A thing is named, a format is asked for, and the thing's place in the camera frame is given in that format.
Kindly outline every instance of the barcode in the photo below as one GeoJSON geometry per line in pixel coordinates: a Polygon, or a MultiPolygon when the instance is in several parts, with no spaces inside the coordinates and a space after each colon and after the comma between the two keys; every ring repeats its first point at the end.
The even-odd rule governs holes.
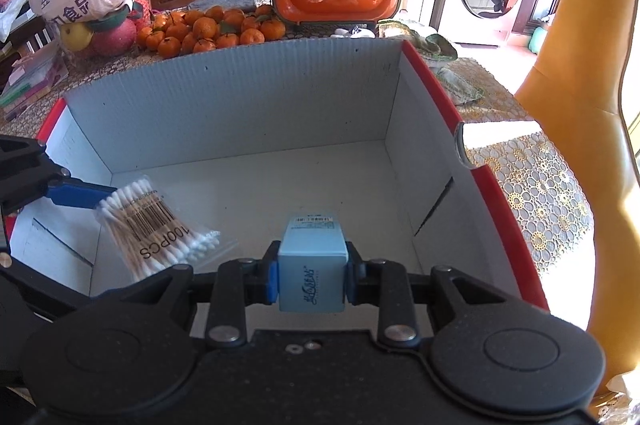
{"type": "Polygon", "coordinates": [[[307,215],[306,217],[296,217],[297,223],[330,223],[333,217],[324,217],[322,215],[307,215]]]}
{"type": "Polygon", "coordinates": [[[174,220],[174,214],[160,199],[127,214],[127,224],[139,242],[174,220]]]}

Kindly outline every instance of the light blue box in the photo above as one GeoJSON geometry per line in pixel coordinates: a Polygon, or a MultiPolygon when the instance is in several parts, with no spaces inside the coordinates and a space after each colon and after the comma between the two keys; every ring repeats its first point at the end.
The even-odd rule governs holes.
{"type": "Polygon", "coordinates": [[[280,311],[344,311],[348,258],[335,217],[312,214],[291,219],[278,251],[280,311]]]}

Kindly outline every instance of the small box label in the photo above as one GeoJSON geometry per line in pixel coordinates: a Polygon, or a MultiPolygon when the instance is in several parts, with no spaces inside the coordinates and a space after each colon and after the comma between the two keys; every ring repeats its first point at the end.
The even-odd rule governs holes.
{"type": "Polygon", "coordinates": [[[292,230],[333,230],[334,228],[334,218],[326,215],[296,217],[291,224],[292,230]]]}

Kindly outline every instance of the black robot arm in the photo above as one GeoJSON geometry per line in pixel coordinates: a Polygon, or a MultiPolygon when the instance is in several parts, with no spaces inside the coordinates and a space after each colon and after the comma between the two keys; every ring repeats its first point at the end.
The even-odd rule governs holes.
{"type": "Polygon", "coordinates": [[[249,338],[245,307],[274,302],[279,245],[216,273],[177,265],[95,299],[38,288],[43,277],[13,260],[0,267],[0,381],[30,390],[29,425],[595,423],[583,409],[603,373],[597,343],[449,267],[408,274],[362,261],[348,243],[346,296],[378,307],[375,337],[249,338]],[[201,303],[204,338],[190,337],[201,303]],[[420,336],[416,305],[432,337],[420,336]]]}

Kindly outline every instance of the apple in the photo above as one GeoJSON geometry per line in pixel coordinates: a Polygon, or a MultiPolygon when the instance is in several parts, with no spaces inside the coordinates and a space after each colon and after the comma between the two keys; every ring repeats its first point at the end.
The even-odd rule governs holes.
{"type": "Polygon", "coordinates": [[[131,19],[125,19],[120,26],[96,33],[91,47],[101,56],[120,56],[132,47],[136,41],[136,25],[131,19]]]}
{"type": "Polygon", "coordinates": [[[69,51],[82,51],[91,43],[93,37],[94,32],[83,22],[60,26],[60,41],[69,51]]]}

